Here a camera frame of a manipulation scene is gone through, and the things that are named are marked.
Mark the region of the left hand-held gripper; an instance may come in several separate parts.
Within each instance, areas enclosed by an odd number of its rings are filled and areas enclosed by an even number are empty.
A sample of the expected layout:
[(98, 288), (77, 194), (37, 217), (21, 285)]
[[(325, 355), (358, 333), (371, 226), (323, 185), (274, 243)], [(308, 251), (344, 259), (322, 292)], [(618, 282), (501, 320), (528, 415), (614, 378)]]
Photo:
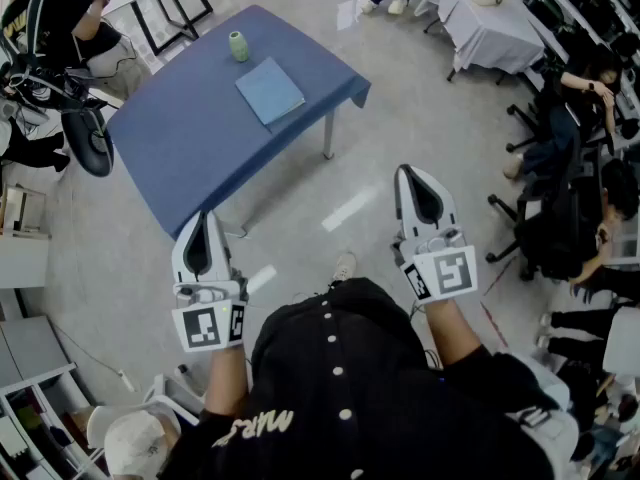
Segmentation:
[(241, 345), (247, 280), (231, 280), (226, 236), (213, 211), (198, 212), (185, 224), (171, 260), (177, 303), (171, 315), (183, 349), (216, 351)]

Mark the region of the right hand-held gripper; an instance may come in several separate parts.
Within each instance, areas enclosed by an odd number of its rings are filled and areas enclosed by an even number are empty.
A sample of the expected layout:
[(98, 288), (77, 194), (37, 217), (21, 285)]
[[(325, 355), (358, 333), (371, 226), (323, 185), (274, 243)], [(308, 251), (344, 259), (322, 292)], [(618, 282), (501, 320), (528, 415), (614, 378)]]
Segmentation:
[[(400, 236), (392, 245), (396, 264), (416, 301), (441, 301), (478, 288), (476, 253), (457, 223), (449, 191), (425, 171), (402, 164), (394, 177)], [(428, 238), (417, 237), (427, 226), (451, 226)]]

